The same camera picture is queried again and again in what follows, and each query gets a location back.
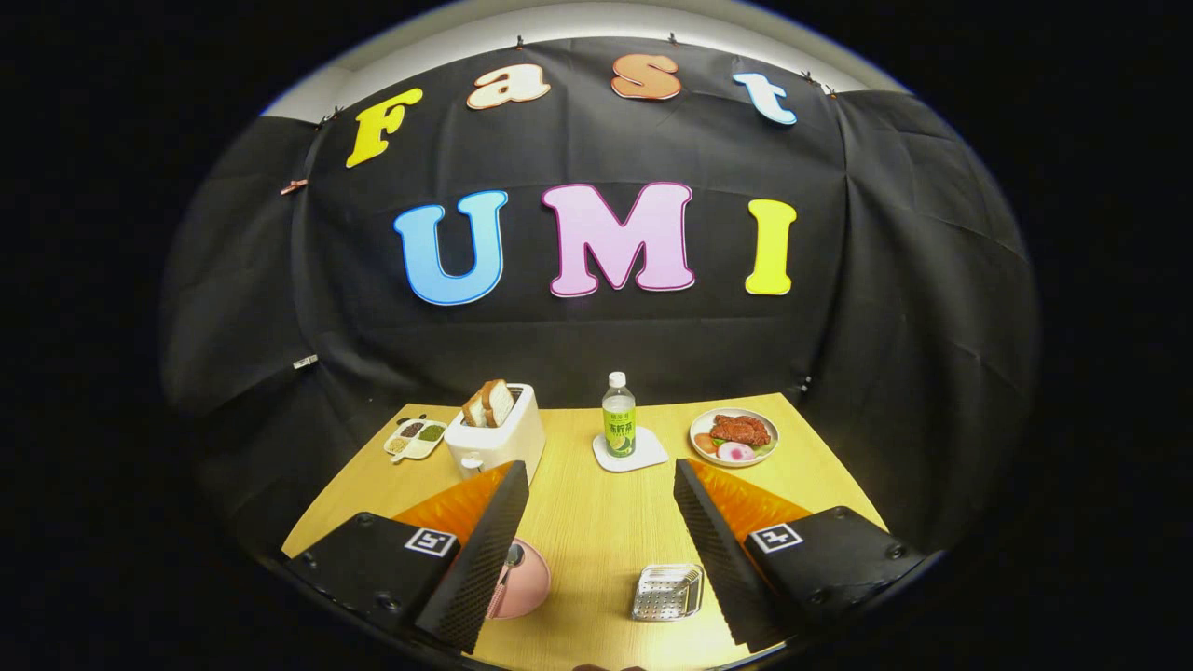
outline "metal basket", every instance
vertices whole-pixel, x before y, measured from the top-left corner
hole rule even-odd
[[[673,622],[700,610],[704,570],[694,564],[653,564],[633,592],[633,620]]]

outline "pink bowl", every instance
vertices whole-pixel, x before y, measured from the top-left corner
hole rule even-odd
[[[514,538],[514,542],[526,550],[526,555],[521,564],[509,570],[506,595],[496,614],[487,620],[521,617],[542,605],[551,590],[551,570],[548,568],[543,555],[521,538]]]

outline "blue letter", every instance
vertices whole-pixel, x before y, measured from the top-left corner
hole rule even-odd
[[[787,92],[771,84],[765,75],[740,73],[734,75],[734,81],[746,85],[750,101],[764,117],[787,125],[796,123],[796,113],[779,106],[779,98],[786,98]]]
[[[497,285],[502,266],[497,210],[508,199],[505,191],[480,191],[459,199],[459,211],[468,215],[472,226],[476,264],[458,277],[444,272],[439,263],[435,226],[444,217],[443,208],[414,208],[394,220],[394,230],[402,236],[406,277],[420,298],[437,306],[459,306],[481,298]]]

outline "bottle label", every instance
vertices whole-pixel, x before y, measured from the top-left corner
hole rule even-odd
[[[613,456],[630,456],[633,454],[633,429],[635,415],[638,408],[630,408],[626,412],[605,413],[605,441],[608,443],[608,453]]]

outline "meat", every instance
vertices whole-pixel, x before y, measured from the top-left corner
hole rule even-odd
[[[753,417],[718,414],[712,421],[716,424],[710,432],[713,438],[746,443],[755,448],[771,442],[771,435],[766,432],[766,426]]]

